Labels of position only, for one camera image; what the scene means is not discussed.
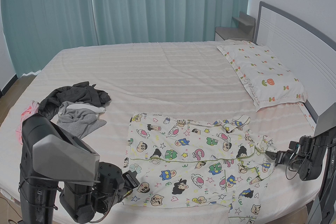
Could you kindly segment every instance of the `gray garment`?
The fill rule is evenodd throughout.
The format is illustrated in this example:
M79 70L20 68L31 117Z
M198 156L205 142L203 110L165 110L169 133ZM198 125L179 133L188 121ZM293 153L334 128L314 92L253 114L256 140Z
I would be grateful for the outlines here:
M96 111L99 110L99 108L84 102L78 102L76 104L90 105L94 111L88 108L67 108L72 104L74 103L69 101L63 102L58 112L57 125L67 132L82 139L106 124L106 121L97 119L98 113Z

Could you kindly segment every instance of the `clothing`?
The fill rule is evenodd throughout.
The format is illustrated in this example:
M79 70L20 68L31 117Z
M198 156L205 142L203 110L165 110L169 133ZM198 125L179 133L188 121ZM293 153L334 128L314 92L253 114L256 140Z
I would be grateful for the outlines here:
M84 102L75 104L65 101L59 108L56 124L82 139L106 124L106 121L97 119L98 113L104 112L105 108L103 107L95 107Z
M205 121L134 114L124 168L141 183L124 205L179 208L220 204L231 223L255 221L258 188L275 169L265 154L276 151L267 135L253 134L250 117Z
M21 114L21 119L20 119L20 125L16 128L16 138L18 139L19 143L22 145L22 122L32 115L36 114L39 109L39 103L36 101L30 101L29 105L26 107L26 109L23 111Z
M111 100L109 95L96 90L96 84L89 86L89 82L81 82L73 86L64 86L55 89L44 100L40 102L39 113L51 120L57 113L61 104L69 102L85 102L96 107L101 107Z

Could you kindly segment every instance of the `star print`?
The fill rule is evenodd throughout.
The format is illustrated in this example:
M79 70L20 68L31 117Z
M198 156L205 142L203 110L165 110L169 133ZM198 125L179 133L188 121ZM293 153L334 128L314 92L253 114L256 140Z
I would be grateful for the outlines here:
M241 211L240 211L240 209L239 209L239 207L238 207L238 209L236 209L236 214L239 215L239 213L241 213Z
M139 201L139 200L140 200L140 198L138 198L137 196L134 196L134 197L132 197L131 201Z
M215 180L213 180L212 177L208 177L208 180L206 180L206 181L208 181L209 183L211 183L211 182L214 182Z
M226 197L226 195L225 194L220 194L220 195L217 195L219 198L218 198L218 200L219 199L222 199L222 200L224 200L224 198Z

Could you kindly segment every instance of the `baseboard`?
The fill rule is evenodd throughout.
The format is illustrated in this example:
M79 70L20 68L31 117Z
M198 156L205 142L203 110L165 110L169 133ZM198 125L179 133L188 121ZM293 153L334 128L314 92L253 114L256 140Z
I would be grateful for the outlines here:
M9 88L14 84L14 82L18 79L17 75L15 74L12 79L7 83L7 85L0 90L0 97L4 96L6 92L9 90Z

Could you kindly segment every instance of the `black garment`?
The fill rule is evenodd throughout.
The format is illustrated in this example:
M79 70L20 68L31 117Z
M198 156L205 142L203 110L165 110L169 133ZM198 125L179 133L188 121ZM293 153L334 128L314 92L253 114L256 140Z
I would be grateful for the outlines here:
M95 86L96 84L89 86L89 82L86 81L53 90L40 102L39 113L51 120L58 113L58 109L64 101L84 102L101 107L109 102L111 98L106 92L96 90Z

